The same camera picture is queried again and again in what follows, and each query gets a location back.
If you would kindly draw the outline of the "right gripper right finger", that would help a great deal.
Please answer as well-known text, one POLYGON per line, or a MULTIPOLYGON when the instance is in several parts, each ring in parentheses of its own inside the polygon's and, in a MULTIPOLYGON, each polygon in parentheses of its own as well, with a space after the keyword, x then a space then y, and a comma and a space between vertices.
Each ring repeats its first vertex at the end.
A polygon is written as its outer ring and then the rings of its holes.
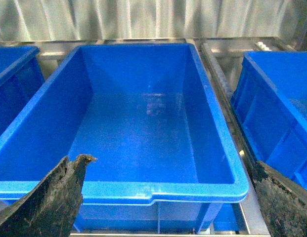
POLYGON ((262 161, 253 167, 260 210, 272 237, 307 237, 307 190, 262 161))

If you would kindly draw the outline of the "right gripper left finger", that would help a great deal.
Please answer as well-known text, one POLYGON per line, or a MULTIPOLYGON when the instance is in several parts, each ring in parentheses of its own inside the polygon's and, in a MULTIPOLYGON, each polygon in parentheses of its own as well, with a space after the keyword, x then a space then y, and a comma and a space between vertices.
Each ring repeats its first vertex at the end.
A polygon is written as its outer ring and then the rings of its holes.
POLYGON ((29 193, 0 211, 0 237, 68 237, 83 203, 87 166, 96 160, 63 157, 29 193))

